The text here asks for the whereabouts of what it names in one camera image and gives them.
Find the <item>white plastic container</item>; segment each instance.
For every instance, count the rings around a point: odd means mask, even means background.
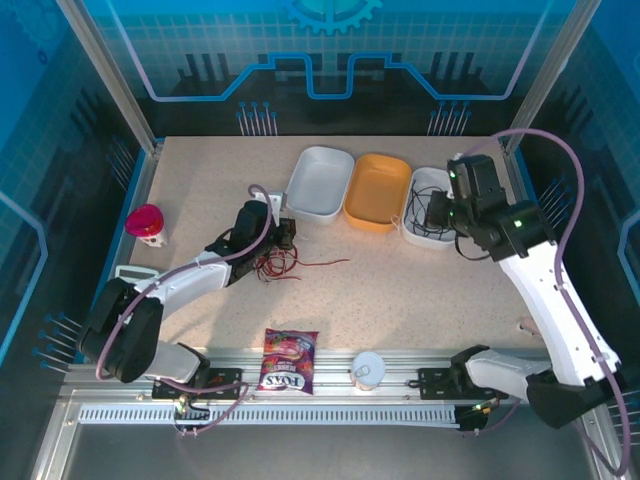
[[[309,147],[300,154],[287,187],[294,218],[329,225],[340,213],[355,160],[342,150]]]
[[[351,363],[351,381],[360,390],[369,391],[376,388],[385,373],[387,366],[380,355],[375,352],[362,352]]]
[[[409,188],[409,192],[407,192],[407,199],[404,202],[404,209],[402,211],[402,236],[407,242],[419,247],[431,248],[434,250],[445,250],[450,248],[453,245],[456,235],[453,230],[443,233],[441,237],[439,237],[439,234],[432,234],[425,237],[421,234],[413,233],[412,222],[414,218],[419,223],[424,222],[424,217],[427,213],[426,210],[430,199],[422,199],[422,203],[425,208],[422,208],[422,205],[419,204],[416,206],[414,202],[415,208],[412,209],[412,211],[408,211],[411,203],[411,189],[419,192],[420,190],[428,187],[439,187],[445,192],[451,191],[449,174],[445,170],[440,170],[438,168],[422,167],[413,172],[409,185],[411,187]]]

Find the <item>metal post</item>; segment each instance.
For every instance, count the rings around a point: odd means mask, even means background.
[[[567,17],[562,30],[542,64],[527,96],[511,123],[510,128],[526,128],[531,126],[547,95],[566,66],[571,53],[578,45],[593,14],[601,0],[576,0],[576,4]],[[509,138],[506,145],[507,155],[512,155],[522,140],[522,135]]]
[[[155,136],[98,32],[91,15],[81,1],[56,1],[140,146],[145,152],[152,155],[156,147]]]

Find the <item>red lid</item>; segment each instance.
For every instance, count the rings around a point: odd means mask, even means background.
[[[135,237],[150,237],[157,235],[164,227],[162,212],[155,205],[147,203],[136,208],[127,217],[125,230]]]

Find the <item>orange plastic container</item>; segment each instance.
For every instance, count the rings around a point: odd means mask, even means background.
[[[376,233],[393,230],[391,218],[402,215],[411,167],[399,158],[376,153],[356,162],[344,202],[349,225]]]

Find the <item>glass panel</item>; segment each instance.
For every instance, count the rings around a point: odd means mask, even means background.
[[[574,0],[85,3],[157,135],[478,135]]]
[[[534,123],[564,138],[581,159],[586,199],[565,262],[594,322],[627,365],[640,361],[638,18],[637,2],[601,4]],[[530,194],[542,198],[560,234],[576,191],[571,162],[537,138],[525,138],[521,149]]]
[[[29,476],[73,361],[65,316],[88,313],[139,147],[55,2],[0,2],[0,52],[0,471],[13,479]]]

